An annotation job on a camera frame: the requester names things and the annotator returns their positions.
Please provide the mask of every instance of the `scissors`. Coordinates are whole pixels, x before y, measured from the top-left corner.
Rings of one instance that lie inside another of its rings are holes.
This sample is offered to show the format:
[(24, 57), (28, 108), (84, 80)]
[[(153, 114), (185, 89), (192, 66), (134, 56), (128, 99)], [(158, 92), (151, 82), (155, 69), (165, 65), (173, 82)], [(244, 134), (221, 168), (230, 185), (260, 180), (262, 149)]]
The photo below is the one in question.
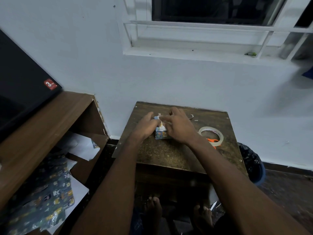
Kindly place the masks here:
[(207, 138), (207, 140), (209, 141), (209, 142), (218, 142), (219, 140), (217, 140), (217, 139), (210, 139), (210, 138)]

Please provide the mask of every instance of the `right hand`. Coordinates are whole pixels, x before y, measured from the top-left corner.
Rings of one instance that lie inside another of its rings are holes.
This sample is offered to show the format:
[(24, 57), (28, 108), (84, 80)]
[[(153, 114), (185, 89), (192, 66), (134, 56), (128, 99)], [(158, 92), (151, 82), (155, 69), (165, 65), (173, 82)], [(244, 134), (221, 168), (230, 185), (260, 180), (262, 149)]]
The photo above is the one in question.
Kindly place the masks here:
[(167, 121), (165, 127), (172, 138), (183, 144), (189, 144), (191, 140), (200, 136), (183, 109), (172, 107), (171, 114), (169, 116), (160, 116), (159, 119)]

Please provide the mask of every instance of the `floor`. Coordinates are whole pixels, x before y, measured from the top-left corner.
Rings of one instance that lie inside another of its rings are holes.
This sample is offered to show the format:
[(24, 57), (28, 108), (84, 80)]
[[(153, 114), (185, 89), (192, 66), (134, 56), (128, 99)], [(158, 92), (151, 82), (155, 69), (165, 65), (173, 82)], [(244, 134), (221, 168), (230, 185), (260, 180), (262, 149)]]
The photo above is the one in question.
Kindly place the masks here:
[[(64, 226), (64, 228), (67, 229), (62, 229), (60, 233), (61, 235), (69, 234), (70, 228), (75, 223), (82, 210), (86, 207), (88, 201), (91, 199), (97, 187), (105, 177), (114, 161), (111, 158), (114, 149), (115, 145), (110, 144), (107, 144), (104, 148), (86, 183), (90, 192), (75, 208), (75, 212), (71, 213), (67, 218), (65, 221), (66, 226)], [(313, 177), (309, 175), (266, 170), (266, 179), (264, 183), (259, 186), (259, 188), (313, 234)], [(222, 205), (213, 209), (213, 224), (223, 214), (224, 209)], [(174, 222), (178, 230), (178, 234), (187, 234), (186, 232), (192, 230), (192, 226), (188, 222)], [(162, 218), (159, 234), (170, 234), (165, 218)]]

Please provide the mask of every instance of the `forearm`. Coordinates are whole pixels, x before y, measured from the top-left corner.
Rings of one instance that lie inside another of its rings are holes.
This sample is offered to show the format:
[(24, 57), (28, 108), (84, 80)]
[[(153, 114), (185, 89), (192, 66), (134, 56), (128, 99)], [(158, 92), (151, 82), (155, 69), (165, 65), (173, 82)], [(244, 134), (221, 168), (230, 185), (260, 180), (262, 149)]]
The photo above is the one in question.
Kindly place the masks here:
[(141, 139), (130, 136), (71, 234), (128, 234)]
[(242, 234), (308, 234), (203, 137), (188, 146), (212, 180), (223, 207)]

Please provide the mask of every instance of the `left hand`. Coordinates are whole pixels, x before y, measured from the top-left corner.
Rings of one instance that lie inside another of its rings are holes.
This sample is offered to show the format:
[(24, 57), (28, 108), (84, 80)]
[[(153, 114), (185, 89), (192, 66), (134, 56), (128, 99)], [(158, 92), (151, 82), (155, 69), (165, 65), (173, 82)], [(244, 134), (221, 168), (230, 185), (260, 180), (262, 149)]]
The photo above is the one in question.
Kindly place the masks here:
[(153, 112), (146, 114), (137, 124), (136, 128), (131, 133), (131, 137), (136, 137), (143, 141), (149, 137), (157, 126), (160, 125), (161, 120), (151, 119)]

